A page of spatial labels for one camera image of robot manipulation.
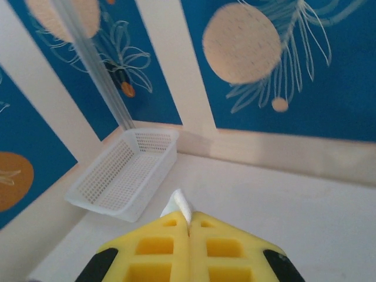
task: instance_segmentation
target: mesh basket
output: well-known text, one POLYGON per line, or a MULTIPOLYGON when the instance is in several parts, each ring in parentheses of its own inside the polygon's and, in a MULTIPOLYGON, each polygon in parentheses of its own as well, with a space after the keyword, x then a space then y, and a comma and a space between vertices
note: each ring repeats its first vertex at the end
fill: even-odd
POLYGON ((178 137, 169 129, 127 130, 97 157, 65 199, 135 222, 175 163, 178 137))

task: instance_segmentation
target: beige circle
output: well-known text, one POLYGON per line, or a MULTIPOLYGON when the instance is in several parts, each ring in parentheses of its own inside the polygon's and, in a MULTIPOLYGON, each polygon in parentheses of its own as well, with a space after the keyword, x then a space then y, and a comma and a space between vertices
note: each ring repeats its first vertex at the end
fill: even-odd
POLYGON ((257 8, 243 4, 221 7, 203 35, 207 62, 228 83, 256 82, 280 61, 281 42, 271 21, 257 8))
POLYGON ((288 103, 281 97, 276 97, 271 101, 271 106, 276 112, 283 113, 288 109, 288 103))
MULTIPOLYGON (((50 4, 50 0, 26 0, 34 17, 56 37, 72 42, 71 36, 61 24, 58 15, 50 4)), ((88 37, 93 37, 100 22, 100 11, 98 0, 72 0, 81 22, 83 23, 88 37)))
POLYGON ((29 192, 34 179, 33 166, 21 155, 0 152, 0 177, 0 212, 4 212, 29 192))

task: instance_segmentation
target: plastic storage basket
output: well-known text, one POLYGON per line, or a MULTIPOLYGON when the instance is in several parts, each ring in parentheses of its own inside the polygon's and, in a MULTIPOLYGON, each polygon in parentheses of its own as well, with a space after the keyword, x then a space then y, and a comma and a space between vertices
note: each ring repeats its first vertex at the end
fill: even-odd
POLYGON ((178 137, 169 129, 127 130, 89 166, 65 199, 135 222, 175 163, 178 137))

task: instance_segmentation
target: white floor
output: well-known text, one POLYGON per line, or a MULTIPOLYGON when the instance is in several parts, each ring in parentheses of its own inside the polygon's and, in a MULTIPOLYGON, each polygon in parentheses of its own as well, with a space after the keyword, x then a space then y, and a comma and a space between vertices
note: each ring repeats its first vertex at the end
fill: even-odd
POLYGON ((305 280, 376 277, 376 189, 179 155, 136 223, 88 213, 31 273, 68 282, 103 243, 159 217, 181 188, 197 210, 280 246, 305 280))

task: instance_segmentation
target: blue wallpaper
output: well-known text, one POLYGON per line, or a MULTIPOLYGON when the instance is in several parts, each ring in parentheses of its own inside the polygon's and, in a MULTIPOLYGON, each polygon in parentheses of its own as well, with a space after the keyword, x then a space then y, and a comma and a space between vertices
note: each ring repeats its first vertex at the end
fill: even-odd
MULTIPOLYGON (((118 125, 72 44, 46 29, 25 1, 9 3, 103 140, 118 125)), ((116 1, 114 5, 99 1, 98 5, 100 28, 92 39, 132 118, 182 124, 135 1, 116 1)))
POLYGON ((76 160, 0 69, 0 229, 76 160))
MULTIPOLYGON (((374 1, 182 0, 182 4, 218 128, 376 142, 374 1), (237 18, 239 13, 229 16, 229 4, 248 10, 251 19, 246 23, 257 25, 265 17, 269 21, 263 22, 265 32, 256 38, 260 49, 249 43, 254 52, 249 59, 270 63, 271 56, 263 58, 261 52, 268 48, 262 44, 273 43, 268 24, 273 24, 279 36, 280 61, 256 80, 242 81, 246 73, 238 82, 226 77, 210 58, 209 47, 214 41, 222 44, 221 36, 234 21, 239 29, 250 29, 242 25, 244 18, 237 18), (222 21, 222 30, 212 32, 205 45, 214 19, 222 21)), ((246 33, 234 46, 251 36, 246 33)), ((249 67, 249 73, 261 72, 255 68, 249 67)))

